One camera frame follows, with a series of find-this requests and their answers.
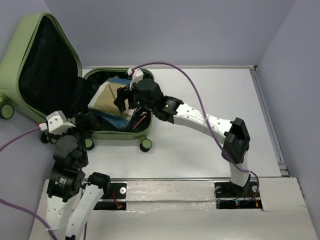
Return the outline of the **blue and tan cloth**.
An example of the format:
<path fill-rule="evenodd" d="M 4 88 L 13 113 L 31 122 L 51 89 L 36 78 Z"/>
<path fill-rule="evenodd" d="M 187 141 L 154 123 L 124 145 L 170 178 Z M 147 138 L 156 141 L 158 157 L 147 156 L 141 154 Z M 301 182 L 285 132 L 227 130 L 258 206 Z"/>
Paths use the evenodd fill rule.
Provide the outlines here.
<path fill-rule="evenodd" d="M 133 119 L 136 109 L 127 109 L 125 112 L 120 112 L 108 89 L 110 83 L 119 84 L 122 88 L 129 85 L 130 80 L 118 76 L 108 78 L 98 88 L 87 106 L 95 115 L 102 117 L 117 129 L 125 129 Z"/>

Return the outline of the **green hard-shell suitcase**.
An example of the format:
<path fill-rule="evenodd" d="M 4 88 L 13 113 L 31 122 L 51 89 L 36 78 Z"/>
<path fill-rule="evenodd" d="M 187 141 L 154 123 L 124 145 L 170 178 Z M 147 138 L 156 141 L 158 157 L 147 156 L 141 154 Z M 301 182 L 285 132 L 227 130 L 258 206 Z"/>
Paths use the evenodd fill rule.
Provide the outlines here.
<path fill-rule="evenodd" d="M 18 22 L 0 63 L 0 117 L 11 119 L 15 111 L 37 123 L 55 111 L 67 118 L 77 113 L 92 112 L 88 104 L 98 88 L 108 79 L 118 76 L 130 80 L 126 68 L 101 67 L 83 73 L 78 54 L 72 47 L 58 20 L 50 13 L 26 15 Z M 141 151 L 152 148 L 148 133 L 152 113 L 135 108 L 129 125 L 118 129 L 94 114 L 100 129 L 94 139 L 140 141 Z M 146 115 L 140 125 L 134 125 Z"/>

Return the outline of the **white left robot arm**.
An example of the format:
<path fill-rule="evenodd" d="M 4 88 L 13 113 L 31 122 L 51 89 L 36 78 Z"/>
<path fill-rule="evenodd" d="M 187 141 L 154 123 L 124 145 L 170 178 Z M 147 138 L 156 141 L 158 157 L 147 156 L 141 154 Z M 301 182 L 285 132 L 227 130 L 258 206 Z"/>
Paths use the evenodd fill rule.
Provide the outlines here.
<path fill-rule="evenodd" d="M 47 231 L 53 239 L 77 240 L 98 201 L 111 191 L 110 176 L 93 172 L 86 177 L 83 171 L 99 123 L 91 113 L 67 118 L 61 110 L 49 114 L 46 121 L 49 134 L 58 136 L 46 191 Z"/>

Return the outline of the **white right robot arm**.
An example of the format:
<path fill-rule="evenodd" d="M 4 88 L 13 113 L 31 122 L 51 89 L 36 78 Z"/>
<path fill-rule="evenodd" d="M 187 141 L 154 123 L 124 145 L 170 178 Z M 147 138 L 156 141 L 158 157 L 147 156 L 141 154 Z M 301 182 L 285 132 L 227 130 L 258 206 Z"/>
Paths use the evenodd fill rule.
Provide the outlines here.
<path fill-rule="evenodd" d="M 202 113 L 178 98 L 164 95 L 158 83 L 150 78 L 119 87 L 114 104 L 120 112 L 143 108 L 163 122 L 185 126 L 214 138 L 221 148 L 221 156 L 229 162 L 231 192 L 242 196 L 248 191 L 251 174 L 246 153 L 251 138 L 243 119 L 227 120 Z"/>

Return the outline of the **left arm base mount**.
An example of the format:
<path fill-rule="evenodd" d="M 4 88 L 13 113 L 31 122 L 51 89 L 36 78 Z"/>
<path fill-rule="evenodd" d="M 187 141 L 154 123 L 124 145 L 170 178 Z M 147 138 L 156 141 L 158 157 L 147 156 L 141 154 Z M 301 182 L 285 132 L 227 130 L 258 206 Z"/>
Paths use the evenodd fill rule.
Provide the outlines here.
<path fill-rule="evenodd" d="M 112 181 L 108 193 L 96 203 L 95 211 L 125 211 L 127 209 L 127 182 Z"/>

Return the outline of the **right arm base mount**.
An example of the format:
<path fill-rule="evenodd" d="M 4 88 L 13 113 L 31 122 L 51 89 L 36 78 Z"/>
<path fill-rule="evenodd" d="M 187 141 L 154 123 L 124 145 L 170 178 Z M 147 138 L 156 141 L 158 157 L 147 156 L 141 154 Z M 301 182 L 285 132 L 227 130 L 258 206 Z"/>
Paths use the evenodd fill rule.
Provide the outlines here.
<path fill-rule="evenodd" d="M 214 197 L 218 210 L 263 209 L 260 193 L 256 193 L 257 183 L 251 181 L 241 188 L 230 181 L 214 183 Z"/>

